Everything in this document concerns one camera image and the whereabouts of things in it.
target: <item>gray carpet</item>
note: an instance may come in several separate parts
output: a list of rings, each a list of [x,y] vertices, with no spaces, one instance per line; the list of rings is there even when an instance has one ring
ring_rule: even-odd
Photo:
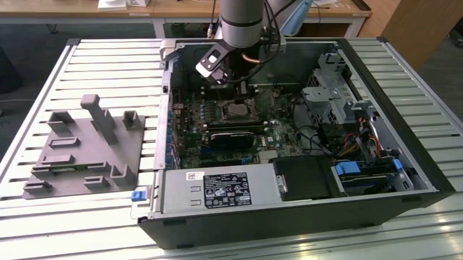
[[[0,100],[35,99],[69,38],[153,38],[149,24],[59,25],[52,35],[45,25],[0,25],[3,47],[24,84]],[[420,75],[458,116],[463,118],[463,49],[444,40]],[[0,102],[0,158],[20,128],[32,102]]]

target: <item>barcode sticker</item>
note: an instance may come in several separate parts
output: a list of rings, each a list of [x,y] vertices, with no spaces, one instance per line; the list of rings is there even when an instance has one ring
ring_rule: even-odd
[[[204,172],[187,172],[187,180],[201,180]]]

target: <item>white label sticker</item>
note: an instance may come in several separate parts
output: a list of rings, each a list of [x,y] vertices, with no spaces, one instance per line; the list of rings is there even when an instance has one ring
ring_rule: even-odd
[[[204,172],[187,172],[187,180],[201,180]]]
[[[140,12],[132,12],[132,13],[129,13],[129,16],[149,16],[149,14],[144,14]]]

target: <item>table leg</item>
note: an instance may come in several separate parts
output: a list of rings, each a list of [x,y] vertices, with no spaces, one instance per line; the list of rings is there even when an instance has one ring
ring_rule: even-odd
[[[164,18],[152,19],[153,33],[156,34],[156,38],[165,38],[164,24],[165,24]]]
[[[364,17],[355,18],[352,23],[348,25],[344,37],[346,38],[355,38],[360,32],[363,23],[364,23]]]

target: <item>aluminum table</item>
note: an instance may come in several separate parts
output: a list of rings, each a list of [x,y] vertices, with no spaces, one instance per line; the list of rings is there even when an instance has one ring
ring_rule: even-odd
[[[163,250],[136,225],[149,204],[131,192],[21,199],[45,144],[52,111],[80,108],[99,94],[113,116],[147,116],[139,188],[153,180],[160,40],[81,40],[65,46],[31,112],[0,163],[0,259],[452,259],[463,254],[463,126],[387,42],[351,39],[368,70],[398,107],[458,193],[380,226],[183,250]],[[359,93],[366,97],[359,84]]]

